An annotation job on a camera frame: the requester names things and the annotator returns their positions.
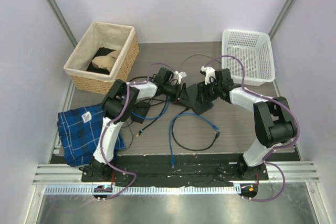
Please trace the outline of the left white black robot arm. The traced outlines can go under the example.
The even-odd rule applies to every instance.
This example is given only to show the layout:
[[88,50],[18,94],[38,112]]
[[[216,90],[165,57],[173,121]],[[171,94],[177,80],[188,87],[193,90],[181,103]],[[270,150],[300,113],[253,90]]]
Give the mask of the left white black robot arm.
[[162,67],[154,77],[148,77],[144,81],[116,80],[103,99],[103,121],[98,147],[90,158],[89,165],[84,167],[83,174],[102,182],[107,181],[113,171],[110,162],[114,158],[119,132],[131,117],[137,100],[163,94],[172,102],[179,102],[185,94],[186,84],[182,83],[182,79],[186,76],[185,72],[173,72]]

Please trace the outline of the black network switch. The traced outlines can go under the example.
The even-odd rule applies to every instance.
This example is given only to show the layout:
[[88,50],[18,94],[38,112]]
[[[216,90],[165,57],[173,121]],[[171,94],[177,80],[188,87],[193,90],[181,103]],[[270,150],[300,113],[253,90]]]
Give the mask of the black network switch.
[[190,100],[191,108],[197,115],[201,115],[213,108],[212,102],[203,102],[200,100],[197,84],[193,84],[186,88],[187,96]]

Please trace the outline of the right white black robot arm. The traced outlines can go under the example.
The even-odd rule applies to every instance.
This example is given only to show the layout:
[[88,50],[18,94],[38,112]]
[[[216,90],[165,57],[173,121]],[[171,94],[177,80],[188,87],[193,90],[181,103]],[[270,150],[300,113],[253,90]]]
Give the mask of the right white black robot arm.
[[201,67],[205,80],[196,85],[197,94],[192,108],[202,114],[213,107],[213,101],[221,98],[238,105],[254,115],[256,140],[238,159],[237,173],[242,179],[253,179],[266,156],[294,138],[298,127],[289,113],[287,100],[253,95],[250,90],[234,84],[229,69],[215,70]]

